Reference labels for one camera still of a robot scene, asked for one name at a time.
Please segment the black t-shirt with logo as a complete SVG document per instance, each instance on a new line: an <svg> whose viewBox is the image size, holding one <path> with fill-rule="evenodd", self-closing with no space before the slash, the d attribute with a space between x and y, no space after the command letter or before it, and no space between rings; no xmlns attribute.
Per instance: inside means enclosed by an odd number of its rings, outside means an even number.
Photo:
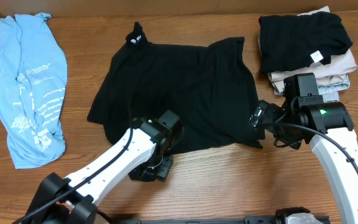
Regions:
<svg viewBox="0 0 358 224"><path fill-rule="evenodd" d="M111 59L88 121L103 125L111 143L130 120L178 115L184 132L174 154L233 143L260 148L265 137L249 120L259 99L242 59L243 37L207 47L149 42L139 23Z"/></svg>

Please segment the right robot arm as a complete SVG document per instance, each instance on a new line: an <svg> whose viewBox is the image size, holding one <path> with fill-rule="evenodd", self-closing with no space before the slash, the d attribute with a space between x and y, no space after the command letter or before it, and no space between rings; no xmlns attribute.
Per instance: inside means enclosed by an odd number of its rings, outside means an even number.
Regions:
<svg viewBox="0 0 358 224"><path fill-rule="evenodd" d="M249 123L272 133L277 148L309 145L323 167L342 222L358 223L358 143L348 110L340 102L324 102L313 73L288 77L284 87L283 105L259 101Z"/></svg>

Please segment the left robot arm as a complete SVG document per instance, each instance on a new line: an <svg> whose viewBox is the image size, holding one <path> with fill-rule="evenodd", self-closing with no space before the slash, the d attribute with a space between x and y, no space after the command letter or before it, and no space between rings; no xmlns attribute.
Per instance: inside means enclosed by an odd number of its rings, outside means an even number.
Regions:
<svg viewBox="0 0 358 224"><path fill-rule="evenodd" d="M110 149L65 178L51 173L40 183L18 223L94 223L99 204L129 176L166 181L173 164L169 150L183 135L180 118L167 110L158 119L136 118Z"/></svg>

